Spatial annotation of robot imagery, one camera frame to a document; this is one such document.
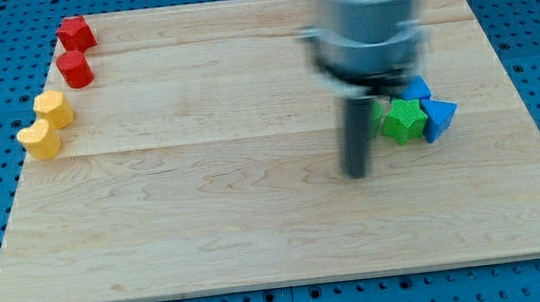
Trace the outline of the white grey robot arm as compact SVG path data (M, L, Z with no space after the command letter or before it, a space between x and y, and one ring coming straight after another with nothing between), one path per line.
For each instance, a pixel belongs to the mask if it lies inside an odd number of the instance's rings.
M313 0L315 72L343 98L396 95L414 76L425 33L418 0Z

